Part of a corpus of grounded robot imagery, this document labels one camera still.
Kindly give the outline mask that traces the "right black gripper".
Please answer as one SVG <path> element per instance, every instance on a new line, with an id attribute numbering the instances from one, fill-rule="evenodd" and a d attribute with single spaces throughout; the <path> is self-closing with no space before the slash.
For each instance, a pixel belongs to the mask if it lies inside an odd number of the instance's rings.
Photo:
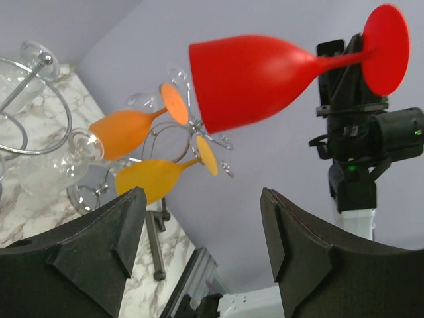
<path id="1" fill-rule="evenodd" d="M 347 46 L 343 39 L 322 42 L 316 53 L 320 57 L 341 56 L 360 52 L 362 47 L 362 36 L 356 34 Z M 309 145 L 317 149 L 319 157 L 338 162 L 389 162 L 375 118 L 386 113 L 388 103 L 370 91 L 361 65 L 329 70 L 318 77 L 318 86 L 321 106 L 316 115 L 326 118 L 327 132 L 310 140 Z"/>

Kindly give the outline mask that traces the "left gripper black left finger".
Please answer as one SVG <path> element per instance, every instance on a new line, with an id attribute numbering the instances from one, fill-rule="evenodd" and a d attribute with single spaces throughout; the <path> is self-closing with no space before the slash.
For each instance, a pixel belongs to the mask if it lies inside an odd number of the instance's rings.
<path id="1" fill-rule="evenodd" d="M 136 187 L 2 248 L 1 316 L 118 317 L 145 212 L 145 192 Z"/>

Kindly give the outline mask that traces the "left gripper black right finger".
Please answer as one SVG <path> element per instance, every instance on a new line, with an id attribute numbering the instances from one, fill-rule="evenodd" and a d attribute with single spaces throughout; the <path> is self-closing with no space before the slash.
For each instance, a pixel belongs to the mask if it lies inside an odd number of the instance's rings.
<path id="1" fill-rule="evenodd" d="M 423 251 L 367 240 L 272 189 L 260 198 L 286 317 L 422 317 Z"/>

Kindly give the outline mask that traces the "yellow-orange wine glass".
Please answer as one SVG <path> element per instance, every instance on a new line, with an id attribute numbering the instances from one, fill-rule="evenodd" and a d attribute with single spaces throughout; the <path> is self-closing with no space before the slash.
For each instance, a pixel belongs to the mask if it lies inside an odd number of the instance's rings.
<path id="1" fill-rule="evenodd" d="M 187 162 L 145 160 L 117 172 L 115 189 L 119 195 L 139 187 L 144 190 L 147 204 L 166 197 L 177 184 L 182 172 L 195 164 L 203 164 L 212 175 L 218 174 L 215 155 L 202 136 L 196 137 L 198 157 Z"/>

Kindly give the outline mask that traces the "dark orange wine glass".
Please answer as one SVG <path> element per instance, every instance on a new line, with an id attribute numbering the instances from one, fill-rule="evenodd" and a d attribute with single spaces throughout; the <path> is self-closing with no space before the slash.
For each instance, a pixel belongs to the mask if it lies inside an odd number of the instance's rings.
<path id="1" fill-rule="evenodd" d="M 189 111 L 182 96 L 170 83 L 163 83 L 159 88 L 163 109 L 155 113 L 135 109 L 115 111 L 89 126 L 90 132 L 103 143 L 105 160 L 115 161 L 136 150 L 148 136 L 153 121 L 164 113 L 169 113 L 181 125 L 188 123 Z"/>

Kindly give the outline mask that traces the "clear wine glass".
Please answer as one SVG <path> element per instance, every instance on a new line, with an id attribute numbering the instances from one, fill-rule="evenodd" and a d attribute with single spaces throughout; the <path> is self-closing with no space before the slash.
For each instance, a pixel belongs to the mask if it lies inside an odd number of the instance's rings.
<path id="1" fill-rule="evenodd" d="M 189 89 L 189 76 L 183 69 L 177 66 L 170 66 L 167 72 L 171 80 L 171 86 L 176 89 L 180 95 L 183 93 L 184 89 Z M 155 113 L 163 109 L 164 102 L 160 94 L 160 88 L 158 88 L 157 93 L 153 94 L 135 93 L 131 95 L 127 99 L 126 106 L 144 113 Z"/>

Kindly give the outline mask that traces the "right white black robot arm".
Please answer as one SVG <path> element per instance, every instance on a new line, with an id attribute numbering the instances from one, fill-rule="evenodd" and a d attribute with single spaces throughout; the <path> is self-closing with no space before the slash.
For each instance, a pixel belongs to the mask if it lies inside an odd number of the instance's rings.
<path id="1" fill-rule="evenodd" d="M 376 180 L 392 163 L 423 153 L 423 111 L 388 110 L 388 98 L 373 94 L 360 64 L 330 70 L 318 77 L 327 132 L 309 141 L 328 171 L 335 224 L 354 235 L 374 238 Z"/>

